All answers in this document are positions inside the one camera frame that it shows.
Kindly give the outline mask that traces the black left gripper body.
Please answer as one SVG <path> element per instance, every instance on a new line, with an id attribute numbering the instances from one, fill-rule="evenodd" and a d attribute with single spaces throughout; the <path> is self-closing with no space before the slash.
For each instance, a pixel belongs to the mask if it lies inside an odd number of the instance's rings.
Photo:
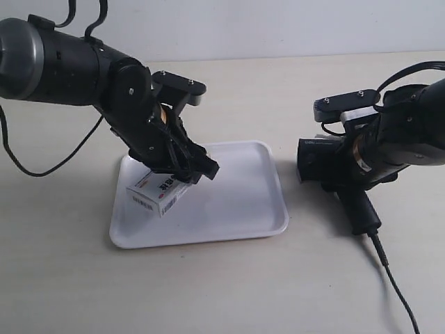
<path id="1" fill-rule="evenodd" d="M 158 100 L 112 102 L 111 128 L 130 157 L 156 173 L 172 174 L 175 168 L 189 168 L 188 148 L 204 148 L 185 130 L 180 114 L 186 105 L 184 100 L 174 106 Z"/>

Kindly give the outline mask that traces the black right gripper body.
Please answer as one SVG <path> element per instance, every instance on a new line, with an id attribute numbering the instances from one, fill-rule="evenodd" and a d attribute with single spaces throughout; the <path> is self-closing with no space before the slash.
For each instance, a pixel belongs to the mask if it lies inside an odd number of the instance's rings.
<path id="1" fill-rule="evenodd" d="M 338 153 L 347 158 L 347 174 L 366 190 L 393 182 L 410 165 L 403 152 L 410 139 L 402 131 L 369 128 L 342 138 L 325 138 L 341 141 Z"/>

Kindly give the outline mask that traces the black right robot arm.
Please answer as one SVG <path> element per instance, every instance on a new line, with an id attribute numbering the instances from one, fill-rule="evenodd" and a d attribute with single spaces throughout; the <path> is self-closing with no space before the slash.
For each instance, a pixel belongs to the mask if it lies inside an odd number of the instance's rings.
<path id="1" fill-rule="evenodd" d="M 388 90 L 383 110 L 343 117 L 346 137 L 330 160 L 326 191 L 369 190 L 393 182 L 409 166 L 444 164 L 444 80 Z"/>

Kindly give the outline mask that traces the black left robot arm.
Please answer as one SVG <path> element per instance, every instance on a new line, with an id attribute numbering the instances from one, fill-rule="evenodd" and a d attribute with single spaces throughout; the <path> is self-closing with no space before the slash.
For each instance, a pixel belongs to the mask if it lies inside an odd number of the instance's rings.
<path id="1" fill-rule="evenodd" d="M 92 37 L 57 31 L 52 21 L 1 20 L 1 96 L 7 100 L 92 106 L 155 173 L 195 184 L 213 179 L 218 163 L 188 136 L 181 119 L 206 86 L 171 72 L 151 72 L 137 59 Z"/>

